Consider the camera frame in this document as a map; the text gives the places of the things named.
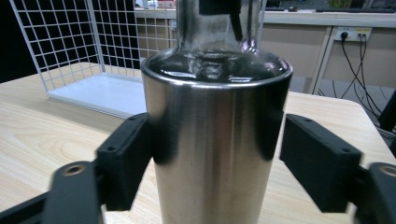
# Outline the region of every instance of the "wooden table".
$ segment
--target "wooden table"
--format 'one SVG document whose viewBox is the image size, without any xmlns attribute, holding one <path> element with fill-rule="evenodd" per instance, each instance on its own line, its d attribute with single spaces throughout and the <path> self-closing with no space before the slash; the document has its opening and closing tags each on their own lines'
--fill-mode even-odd
<svg viewBox="0 0 396 224">
<path fill-rule="evenodd" d="M 286 112 L 316 120 L 362 150 L 363 166 L 396 164 L 360 105 L 290 92 Z M 122 119 L 48 99 L 38 76 L 0 84 L 0 211 L 48 190 L 52 172 L 72 161 L 91 161 Z M 350 223 L 348 214 L 321 214 L 278 159 L 272 167 L 259 223 Z M 153 163 L 133 210 L 105 213 L 106 223 L 161 223 Z"/>
</svg>

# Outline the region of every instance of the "power socket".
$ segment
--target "power socket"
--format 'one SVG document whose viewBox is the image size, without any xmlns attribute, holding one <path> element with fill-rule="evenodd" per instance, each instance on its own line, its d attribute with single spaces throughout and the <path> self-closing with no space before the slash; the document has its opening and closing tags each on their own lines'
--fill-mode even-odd
<svg viewBox="0 0 396 224">
<path fill-rule="evenodd" d="M 341 34 L 343 32 L 347 32 L 346 41 L 368 41 L 372 32 L 372 28 L 340 26 L 337 29 L 334 40 L 343 40 L 341 38 Z"/>
</svg>

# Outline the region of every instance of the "white wire rack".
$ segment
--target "white wire rack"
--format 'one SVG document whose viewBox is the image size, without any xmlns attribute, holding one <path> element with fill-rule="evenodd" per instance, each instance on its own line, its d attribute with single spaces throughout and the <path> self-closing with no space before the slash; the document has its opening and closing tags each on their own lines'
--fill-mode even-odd
<svg viewBox="0 0 396 224">
<path fill-rule="evenodd" d="M 176 12 L 133 0 L 10 0 L 49 97 L 119 117 L 146 111 L 141 62 L 175 45 Z"/>
</svg>

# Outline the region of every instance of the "stainless steel cup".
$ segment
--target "stainless steel cup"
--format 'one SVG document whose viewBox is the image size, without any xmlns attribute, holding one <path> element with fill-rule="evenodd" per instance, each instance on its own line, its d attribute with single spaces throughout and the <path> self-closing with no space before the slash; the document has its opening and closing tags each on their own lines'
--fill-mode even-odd
<svg viewBox="0 0 396 224">
<path fill-rule="evenodd" d="M 237 84 L 142 70 L 163 223 L 257 223 L 291 66 Z"/>
</svg>

